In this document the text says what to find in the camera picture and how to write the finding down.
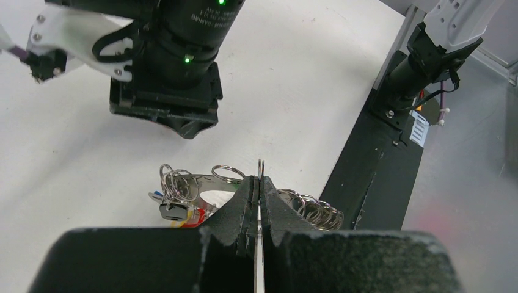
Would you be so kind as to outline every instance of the black motor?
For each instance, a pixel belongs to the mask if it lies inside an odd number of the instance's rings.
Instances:
[[[133,22],[99,39],[99,62],[133,60],[131,82],[112,79],[110,109],[172,128],[186,139],[217,123],[222,99],[216,62],[219,47],[244,0],[46,0]],[[100,52],[124,38],[133,47],[117,56]]]

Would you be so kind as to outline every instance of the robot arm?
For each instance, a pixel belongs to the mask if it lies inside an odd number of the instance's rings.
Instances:
[[[184,138],[217,123],[222,99],[219,47],[244,0],[46,0],[27,51],[0,26],[0,50],[31,66],[37,82],[73,67],[72,59],[109,75],[114,114],[168,126]],[[375,107],[396,128],[430,83],[451,79],[480,45],[480,36],[504,0],[441,0],[412,34],[410,55],[386,75]],[[132,19],[120,27],[102,14]],[[423,104],[437,91],[421,100]]]
[[[441,0],[425,16],[426,33],[446,53],[475,43],[505,0]]]
[[[482,43],[480,36],[504,1],[441,0],[410,36],[410,54],[385,76],[374,111],[403,130],[409,110],[441,93],[457,90],[458,69]],[[453,90],[438,90],[414,104],[425,87],[447,79],[451,79]],[[391,113],[388,119],[385,111]]]

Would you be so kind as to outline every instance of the black cable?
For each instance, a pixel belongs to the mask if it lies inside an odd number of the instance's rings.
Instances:
[[[95,42],[95,44],[93,44],[93,56],[100,63],[120,63],[134,59],[144,49],[144,42],[141,42],[140,45],[136,48],[133,47],[129,50],[126,50],[121,55],[101,55],[101,51],[115,42],[124,40],[125,38],[132,38],[132,36],[136,34],[139,29],[140,27],[133,21],[129,25],[101,37],[99,40],[97,40],[97,42]]]
[[[450,79],[451,79],[451,81],[453,82],[453,85],[454,85],[453,90],[442,90],[442,89],[437,90],[437,91],[429,94],[425,98],[421,99],[421,101],[419,101],[417,104],[415,104],[413,106],[410,106],[410,107],[406,107],[406,108],[396,109],[396,111],[397,112],[401,112],[401,111],[407,111],[407,110],[416,110],[417,108],[421,107],[426,102],[428,102],[429,100],[435,98],[436,96],[440,95],[441,93],[453,93],[453,92],[455,92],[461,86],[461,79],[459,78],[459,75],[457,74],[456,70],[450,69]]]

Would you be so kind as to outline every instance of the metal screw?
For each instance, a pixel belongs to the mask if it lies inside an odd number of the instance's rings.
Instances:
[[[61,75],[61,73],[63,73],[63,71],[61,71],[61,68],[59,67],[54,68],[52,72],[54,73],[54,76],[59,76]]]

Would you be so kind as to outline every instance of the wall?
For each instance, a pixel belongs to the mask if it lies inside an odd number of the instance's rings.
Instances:
[[[397,12],[404,14],[414,4],[425,12],[429,12],[439,0],[381,0]],[[504,67],[518,61],[518,34],[515,27],[518,20],[518,1],[506,0],[501,9],[493,17],[484,34],[482,51]]]
[[[518,61],[518,1],[507,0],[491,20],[482,48],[497,57],[504,66]]]
[[[518,174],[505,150],[518,89],[473,58],[459,75],[445,126],[428,132],[403,229],[438,237],[466,292],[517,292]]]

